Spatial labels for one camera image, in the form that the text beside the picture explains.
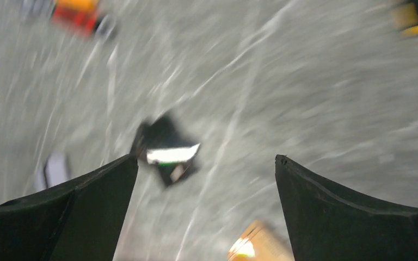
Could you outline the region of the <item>silver magnetic stripe card stack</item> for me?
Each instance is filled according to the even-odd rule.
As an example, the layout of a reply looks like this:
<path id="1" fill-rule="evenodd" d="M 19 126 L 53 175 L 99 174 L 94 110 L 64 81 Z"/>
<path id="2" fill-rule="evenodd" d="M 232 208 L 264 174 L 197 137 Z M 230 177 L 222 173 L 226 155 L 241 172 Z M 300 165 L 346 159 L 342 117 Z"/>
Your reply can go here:
<path id="1" fill-rule="evenodd" d="M 36 191 L 42 191 L 71 179 L 69 160 L 66 154 L 51 154 L 36 174 Z"/>

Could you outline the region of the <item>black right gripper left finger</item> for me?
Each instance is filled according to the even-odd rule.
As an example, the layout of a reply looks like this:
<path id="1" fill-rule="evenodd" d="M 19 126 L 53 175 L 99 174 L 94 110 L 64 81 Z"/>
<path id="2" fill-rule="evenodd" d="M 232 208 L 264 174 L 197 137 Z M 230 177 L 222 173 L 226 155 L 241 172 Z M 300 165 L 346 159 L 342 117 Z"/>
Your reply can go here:
<path id="1" fill-rule="evenodd" d="M 136 182 L 136 158 L 0 205 L 0 260 L 112 260 Z"/>

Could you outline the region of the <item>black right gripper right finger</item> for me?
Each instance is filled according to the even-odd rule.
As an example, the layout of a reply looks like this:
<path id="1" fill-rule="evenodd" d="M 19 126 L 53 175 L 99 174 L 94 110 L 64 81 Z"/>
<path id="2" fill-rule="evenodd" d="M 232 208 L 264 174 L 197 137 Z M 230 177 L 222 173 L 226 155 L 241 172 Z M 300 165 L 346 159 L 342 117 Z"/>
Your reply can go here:
<path id="1" fill-rule="evenodd" d="M 418 208 L 365 195 L 275 158 L 296 260 L 418 260 Z"/>

